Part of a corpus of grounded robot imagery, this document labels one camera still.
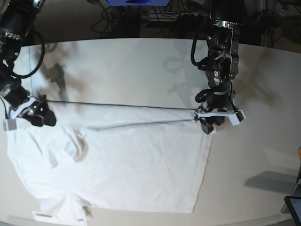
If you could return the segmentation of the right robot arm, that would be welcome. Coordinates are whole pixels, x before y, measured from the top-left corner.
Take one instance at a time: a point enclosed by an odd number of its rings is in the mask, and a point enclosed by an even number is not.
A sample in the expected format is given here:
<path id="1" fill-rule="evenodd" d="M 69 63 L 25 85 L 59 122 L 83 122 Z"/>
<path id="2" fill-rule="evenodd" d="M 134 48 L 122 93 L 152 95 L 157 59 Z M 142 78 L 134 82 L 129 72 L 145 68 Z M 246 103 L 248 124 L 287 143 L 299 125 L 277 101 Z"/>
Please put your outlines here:
<path id="1" fill-rule="evenodd" d="M 16 119 L 23 118 L 36 127 L 55 126 L 56 117 L 49 109 L 46 96 L 33 96 L 22 86 L 22 80 L 34 75 L 42 65 L 46 47 L 40 33 L 32 30 L 40 13 L 42 0 L 3 1 L 5 10 L 0 19 L 0 100 L 9 106 L 4 107 L 5 130 L 16 129 Z M 41 43 L 41 54 L 36 67 L 26 75 L 13 71 L 15 61 L 20 55 L 23 39 L 32 33 Z"/>

